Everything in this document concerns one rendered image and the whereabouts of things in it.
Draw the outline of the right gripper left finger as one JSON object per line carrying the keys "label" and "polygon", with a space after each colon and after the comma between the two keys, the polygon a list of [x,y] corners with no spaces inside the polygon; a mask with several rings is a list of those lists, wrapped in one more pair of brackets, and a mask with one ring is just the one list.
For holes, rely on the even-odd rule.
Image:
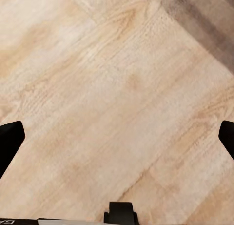
{"label": "right gripper left finger", "polygon": [[21,121],[0,126],[0,179],[25,139]]}

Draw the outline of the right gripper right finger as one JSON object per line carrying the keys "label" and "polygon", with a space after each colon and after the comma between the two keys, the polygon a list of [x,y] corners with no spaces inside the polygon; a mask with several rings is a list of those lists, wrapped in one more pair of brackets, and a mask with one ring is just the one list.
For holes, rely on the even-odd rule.
{"label": "right gripper right finger", "polygon": [[218,137],[234,160],[234,122],[224,120]]}

